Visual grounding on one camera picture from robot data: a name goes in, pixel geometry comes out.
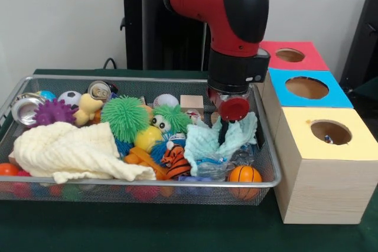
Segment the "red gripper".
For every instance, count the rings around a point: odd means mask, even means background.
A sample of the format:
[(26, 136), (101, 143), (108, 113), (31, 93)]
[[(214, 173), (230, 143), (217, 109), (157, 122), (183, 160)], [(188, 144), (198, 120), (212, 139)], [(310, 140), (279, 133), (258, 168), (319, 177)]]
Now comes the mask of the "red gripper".
[(226, 133), (231, 121), (239, 121), (246, 117), (250, 110), (250, 91), (242, 94), (226, 94), (208, 87), (207, 94), (210, 101), (215, 105), (219, 116), (221, 129), (219, 131), (218, 143), (221, 146), (226, 140)]

